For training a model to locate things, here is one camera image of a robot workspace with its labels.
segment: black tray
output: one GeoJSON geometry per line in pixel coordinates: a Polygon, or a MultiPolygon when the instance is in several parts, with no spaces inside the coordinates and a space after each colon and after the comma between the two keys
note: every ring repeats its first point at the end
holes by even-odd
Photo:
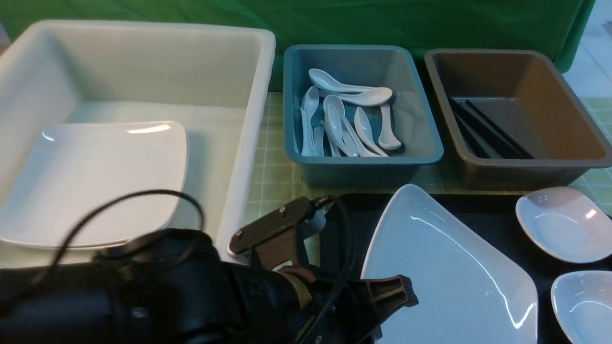
{"type": "MultiPolygon", "coordinates": [[[[501,253],[516,262],[531,276],[539,299],[538,343],[570,343],[554,316],[550,288],[562,274],[581,270],[612,270],[612,258],[591,263],[571,264],[557,260],[536,246],[521,229],[513,195],[432,195],[461,222],[501,253]]],[[[358,194],[342,196],[350,212],[356,237],[357,260],[351,277],[358,279],[370,240],[391,195],[358,194]]],[[[345,254],[340,210],[333,206],[326,214],[327,225],[320,234],[321,269],[337,273],[345,254]]]]}

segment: plate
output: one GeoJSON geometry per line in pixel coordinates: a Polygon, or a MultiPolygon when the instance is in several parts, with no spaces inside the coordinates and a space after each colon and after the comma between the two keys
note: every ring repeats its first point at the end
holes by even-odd
{"type": "MultiPolygon", "coordinates": [[[[34,142],[0,209],[0,238],[28,247],[57,247],[88,212],[147,189],[182,190],[187,134],[177,122],[61,124],[34,142]]],[[[163,228],[178,199],[134,198],[94,218],[73,248],[116,245],[163,228]]]]}
{"type": "Polygon", "coordinates": [[[612,220],[580,191],[538,190],[521,197],[516,212],[531,240],[557,259],[591,263],[612,254],[612,220]]]}
{"type": "Polygon", "coordinates": [[[430,195],[405,185],[370,242],[363,279],[405,275],[419,304],[381,325],[378,343],[535,344],[531,278],[430,195]]]}
{"type": "Polygon", "coordinates": [[[559,325],[573,344],[612,341],[612,272],[578,271],[559,276],[550,297],[559,325]]]}

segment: tiled tablecloth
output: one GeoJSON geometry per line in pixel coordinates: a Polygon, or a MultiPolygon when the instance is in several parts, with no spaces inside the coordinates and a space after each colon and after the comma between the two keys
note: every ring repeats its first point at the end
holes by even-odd
{"type": "MultiPolygon", "coordinates": [[[[608,140],[612,140],[612,98],[587,98],[583,99],[583,103],[608,140]]],[[[521,194],[521,192],[475,192],[463,189],[451,164],[445,159],[435,165],[421,168],[411,182],[429,193],[521,194]]],[[[612,213],[612,168],[591,170],[571,186],[582,191],[607,213],[612,213]]],[[[304,185],[299,167],[287,158],[283,148],[282,94],[268,95],[251,177],[245,223],[300,196],[313,198],[330,193],[339,196],[350,192],[392,193],[393,191],[391,189],[311,189],[304,185]]],[[[313,237],[308,240],[307,248],[312,263],[318,263],[318,238],[313,237]]]]}

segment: white square plate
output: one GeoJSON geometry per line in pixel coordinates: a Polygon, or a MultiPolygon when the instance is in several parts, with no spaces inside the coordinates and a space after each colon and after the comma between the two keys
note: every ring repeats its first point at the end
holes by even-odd
{"type": "MultiPolygon", "coordinates": [[[[126,193],[181,191],[187,134],[177,122],[62,124],[46,129],[0,210],[0,237],[52,249],[89,211],[126,193]]],[[[164,227],[178,199],[143,196],[101,213],[72,247],[112,245],[164,227]]]]}
{"type": "Polygon", "coordinates": [[[389,201],[361,277],[395,275],[412,280],[419,304],[389,317],[378,343],[537,342],[529,275],[414,185],[389,201]]]}

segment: black wire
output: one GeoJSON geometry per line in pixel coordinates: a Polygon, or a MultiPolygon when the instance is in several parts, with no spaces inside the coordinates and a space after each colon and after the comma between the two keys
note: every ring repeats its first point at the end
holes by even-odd
{"type": "MultiPolygon", "coordinates": [[[[311,200],[313,207],[316,210],[322,209],[327,204],[334,201],[334,197],[317,197],[311,200]]],[[[304,330],[306,325],[318,314],[317,310],[322,306],[322,301],[319,298],[312,299],[302,310],[294,316],[291,321],[283,328],[283,333],[278,337],[278,343],[295,343],[299,334],[304,330]]]]}
{"type": "MultiPolygon", "coordinates": [[[[338,208],[340,208],[340,212],[342,213],[343,228],[346,232],[345,238],[346,238],[346,246],[347,246],[345,264],[342,267],[342,270],[340,271],[340,273],[338,274],[338,278],[336,279],[336,282],[334,283],[332,289],[328,292],[327,297],[323,301],[323,305],[321,306],[321,309],[319,309],[319,312],[314,316],[312,322],[307,325],[308,328],[306,329],[304,334],[300,338],[296,338],[296,340],[299,339],[297,341],[297,344],[306,344],[312,341],[312,337],[315,333],[315,329],[317,328],[321,320],[327,315],[329,310],[332,308],[332,306],[334,305],[334,303],[340,296],[340,293],[342,292],[342,289],[347,283],[349,279],[349,275],[355,263],[356,249],[355,249],[355,240],[353,238],[353,228],[351,227],[348,209],[346,208],[346,205],[344,204],[344,202],[330,195],[325,198],[319,198],[315,200],[314,203],[316,207],[322,208],[325,204],[330,203],[331,201],[336,202],[336,204],[338,205],[338,208]]],[[[312,316],[308,316],[308,317],[304,316],[304,317],[301,317],[300,320],[302,318],[305,318],[306,321],[309,321],[312,318],[312,316]]]]}
{"type": "MultiPolygon", "coordinates": [[[[188,201],[189,203],[191,203],[196,210],[198,211],[198,217],[200,220],[200,225],[198,226],[198,229],[200,231],[204,231],[204,224],[205,224],[205,220],[204,220],[204,210],[202,209],[202,206],[200,206],[200,204],[198,203],[198,201],[191,197],[190,195],[180,192],[180,191],[174,191],[174,190],[166,190],[166,189],[155,189],[155,190],[145,190],[145,191],[138,191],[138,192],[133,192],[133,193],[129,193],[127,195],[121,196],[119,198],[116,198],[112,201],[109,201],[97,208],[95,208],[94,210],[92,210],[90,213],[88,213],[87,215],[85,215],[68,233],[68,235],[64,238],[64,242],[62,243],[62,245],[60,246],[60,248],[56,251],[55,256],[53,257],[53,259],[51,260],[51,264],[49,266],[47,266],[46,269],[44,269],[43,271],[39,272],[24,288],[22,288],[14,297],[22,297],[25,294],[30,293],[33,289],[35,289],[36,287],[38,287],[44,280],[46,280],[49,275],[55,271],[55,269],[57,268],[57,266],[59,265],[59,262],[62,260],[62,258],[64,257],[66,251],[68,250],[68,247],[70,245],[70,243],[74,240],[74,238],[77,236],[77,234],[85,227],[85,225],[87,223],[89,223],[95,216],[99,215],[101,212],[107,210],[108,208],[114,206],[115,204],[125,201],[129,198],[135,198],[135,197],[140,197],[140,196],[148,196],[148,195],[171,195],[171,196],[176,196],[179,198],[182,198],[185,201],[188,201]]],[[[178,264],[181,264],[183,261],[185,261],[195,250],[196,246],[197,246],[198,241],[194,240],[191,244],[191,246],[185,250],[185,252],[176,260],[174,261],[173,264],[169,265],[168,267],[165,267],[164,270],[166,269],[171,269],[172,267],[177,266],[178,264]]]]}

